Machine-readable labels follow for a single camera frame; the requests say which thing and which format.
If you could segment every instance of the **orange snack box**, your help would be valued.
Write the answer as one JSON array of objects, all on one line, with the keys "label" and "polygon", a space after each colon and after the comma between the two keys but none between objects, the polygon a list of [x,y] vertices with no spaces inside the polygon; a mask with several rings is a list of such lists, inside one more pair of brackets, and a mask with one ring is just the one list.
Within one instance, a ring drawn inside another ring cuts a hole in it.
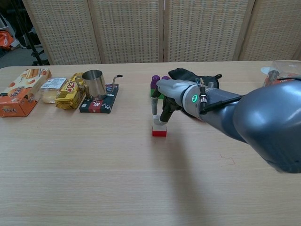
[{"label": "orange snack box", "polygon": [[49,69],[27,69],[0,93],[0,117],[27,116],[37,101],[34,95],[51,77]]}]

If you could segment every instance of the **floor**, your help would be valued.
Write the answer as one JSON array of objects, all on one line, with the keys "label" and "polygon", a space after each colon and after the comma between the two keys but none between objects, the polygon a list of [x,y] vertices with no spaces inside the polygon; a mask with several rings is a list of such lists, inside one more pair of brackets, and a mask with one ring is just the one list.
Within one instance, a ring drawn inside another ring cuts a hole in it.
[{"label": "floor", "polygon": [[[36,58],[32,57],[31,54],[31,49],[17,48],[12,50],[0,58],[0,68],[10,66],[30,66],[33,61],[36,60]],[[47,55],[45,53],[41,54],[40,57],[42,60],[47,59]]]}]

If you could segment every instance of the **plastic food package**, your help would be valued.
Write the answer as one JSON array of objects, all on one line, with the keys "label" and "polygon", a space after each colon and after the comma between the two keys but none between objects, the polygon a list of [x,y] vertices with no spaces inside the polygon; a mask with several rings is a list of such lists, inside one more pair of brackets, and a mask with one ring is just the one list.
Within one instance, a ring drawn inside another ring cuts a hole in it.
[{"label": "plastic food package", "polygon": [[42,101],[46,104],[54,104],[56,96],[60,94],[60,90],[66,82],[66,78],[52,78],[47,80],[39,89]]},{"label": "plastic food package", "polygon": [[[288,81],[291,77],[298,77],[301,75],[300,61],[273,61],[272,67],[269,68],[269,73],[264,81],[263,86],[270,86],[273,84]],[[280,78],[288,78],[288,80],[278,80]]]},{"label": "plastic food package", "polygon": [[56,107],[67,110],[77,109],[85,92],[77,86],[75,78],[81,76],[83,73],[76,73],[65,85],[61,88],[60,94],[55,98]]}]

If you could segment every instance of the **purple block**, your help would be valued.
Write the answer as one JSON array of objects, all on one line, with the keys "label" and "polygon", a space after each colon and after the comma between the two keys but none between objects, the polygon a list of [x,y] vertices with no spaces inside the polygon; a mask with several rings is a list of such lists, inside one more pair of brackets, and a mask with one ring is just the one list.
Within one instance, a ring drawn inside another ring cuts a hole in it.
[{"label": "purple block", "polygon": [[150,83],[150,88],[151,89],[156,89],[157,88],[157,81],[160,80],[160,76],[154,75],[151,78],[151,83]]},{"label": "purple block", "polygon": [[162,79],[168,80],[170,78],[168,76],[163,76]]}]

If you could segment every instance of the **green indicator light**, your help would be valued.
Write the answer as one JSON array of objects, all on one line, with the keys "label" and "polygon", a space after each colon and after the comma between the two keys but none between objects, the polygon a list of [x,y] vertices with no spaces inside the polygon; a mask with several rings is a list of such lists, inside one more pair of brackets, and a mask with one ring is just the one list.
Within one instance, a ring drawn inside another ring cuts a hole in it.
[{"label": "green indicator light", "polygon": [[197,101],[197,99],[198,99],[198,96],[197,95],[194,95],[193,97],[192,97],[192,102],[194,103],[194,102],[196,102]]}]

